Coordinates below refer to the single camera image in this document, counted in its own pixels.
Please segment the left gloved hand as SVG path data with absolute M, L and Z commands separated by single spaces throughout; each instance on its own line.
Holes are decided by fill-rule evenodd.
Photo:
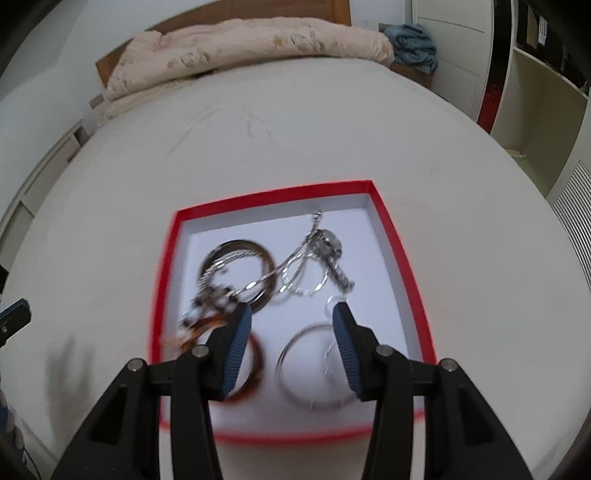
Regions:
M 1 435 L 16 454 L 19 460 L 24 457 L 24 439 L 21 430 L 15 423 L 15 418 L 9 409 L 6 397 L 0 392 L 0 428 Z

